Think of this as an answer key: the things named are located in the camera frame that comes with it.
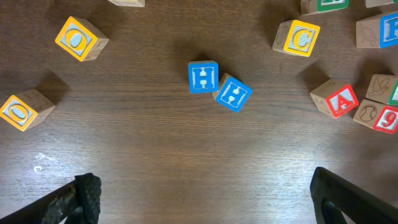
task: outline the red border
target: red border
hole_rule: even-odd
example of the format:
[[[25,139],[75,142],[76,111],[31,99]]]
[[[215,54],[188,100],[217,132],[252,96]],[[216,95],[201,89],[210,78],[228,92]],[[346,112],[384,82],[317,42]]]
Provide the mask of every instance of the red border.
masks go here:
[[[336,113],[335,109],[333,108],[333,105],[330,103],[330,99],[332,99],[333,97],[337,96],[339,93],[341,93],[342,91],[344,91],[346,89],[349,90],[349,93],[353,97],[354,104],[352,106],[347,107],[347,109],[345,109],[342,113],[340,113],[340,114]],[[328,98],[326,98],[326,102],[328,103],[329,109],[331,110],[331,113],[333,114],[335,119],[343,116],[344,114],[348,113],[349,111],[351,111],[352,109],[354,109],[355,107],[357,107],[359,105],[359,102],[358,102],[358,99],[356,98],[356,95],[354,93],[353,87],[350,84],[344,86],[342,89],[340,89],[336,93],[334,93],[331,96],[329,96]]]
[[[373,129],[378,130],[378,131],[382,131],[382,132],[388,133],[388,134],[395,134],[397,132],[397,130],[398,130],[398,124],[396,125],[396,128],[394,128],[394,130],[388,130],[386,128],[379,128],[377,126],[377,124],[380,122],[380,120],[383,117],[383,114],[386,112],[386,110],[391,110],[391,111],[394,111],[394,112],[398,113],[398,108],[395,108],[395,107],[392,107],[392,106],[385,106],[383,111],[381,112],[379,118],[374,123]]]

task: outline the red block face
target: red block face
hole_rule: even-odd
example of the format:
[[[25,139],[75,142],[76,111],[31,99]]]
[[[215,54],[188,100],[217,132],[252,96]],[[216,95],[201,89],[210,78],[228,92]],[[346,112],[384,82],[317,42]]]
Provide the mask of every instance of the red block face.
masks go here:
[[[380,117],[374,123],[373,129],[389,134],[394,134],[398,129],[398,108],[384,107]]]
[[[346,85],[341,90],[329,96],[326,102],[335,119],[359,105],[351,85]]]

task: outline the yellow letter block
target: yellow letter block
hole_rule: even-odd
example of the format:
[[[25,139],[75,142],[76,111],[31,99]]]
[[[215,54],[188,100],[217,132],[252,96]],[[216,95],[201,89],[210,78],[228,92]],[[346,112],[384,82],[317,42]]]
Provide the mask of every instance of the yellow letter block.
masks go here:
[[[82,62],[96,59],[108,40],[87,20],[71,16],[62,27],[55,43]]]
[[[273,50],[309,57],[317,41],[321,27],[292,20],[280,24]]]
[[[108,0],[117,6],[135,6],[144,7],[145,0]]]
[[[0,108],[0,117],[20,131],[41,122],[54,110],[55,105],[37,90],[12,95]]]

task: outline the black object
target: black object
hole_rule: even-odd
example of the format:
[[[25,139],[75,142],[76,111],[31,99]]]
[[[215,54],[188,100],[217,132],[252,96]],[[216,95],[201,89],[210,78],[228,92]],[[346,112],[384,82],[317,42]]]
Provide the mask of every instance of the black object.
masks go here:
[[[0,224],[97,224],[101,179],[93,174],[75,180],[32,204],[0,219]]]
[[[341,212],[357,224],[398,224],[398,209],[323,167],[315,169],[311,197],[318,224],[347,224]]]

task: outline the wooden block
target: wooden block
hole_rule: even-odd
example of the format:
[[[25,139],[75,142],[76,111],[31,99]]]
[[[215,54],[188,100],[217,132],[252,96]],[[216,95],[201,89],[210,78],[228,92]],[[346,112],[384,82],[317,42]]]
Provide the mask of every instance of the wooden block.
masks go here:
[[[213,93],[217,102],[238,113],[251,96],[252,89],[225,73],[220,80],[220,90]]]
[[[280,24],[273,50],[309,57],[321,27],[306,22],[292,20]]]
[[[310,15],[345,9],[349,0],[301,0],[301,15]]]
[[[79,61],[94,60],[109,39],[85,19],[69,17],[55,43]]]
[[[190,62],[188,74],[191,93],[218,91],[218,64],[215,61]]]
[[[398,2],[398,0],[366,0],[366,7],[376,7],[376,6],[383,6],[386,4],[392,4]]]
[[[398,76],[375,74],[366,98],[386,105],[398,105]]]
[[[117,6],[144,7],[145,0],[108,0]]]
[[[12,95],[1,107],[0,116],[20,131],[41,122],[54,110],[55,105],[37,90]]]
[[[385,48],[398,44],[398,11],[356,22],[356,47]]]
[[[377,131],[394,134],[398,129],[398,108],[364,99],[354,121]]]
[[[328,80],[310,93],[319,111],[339,118],[358,106],[350,84]]]

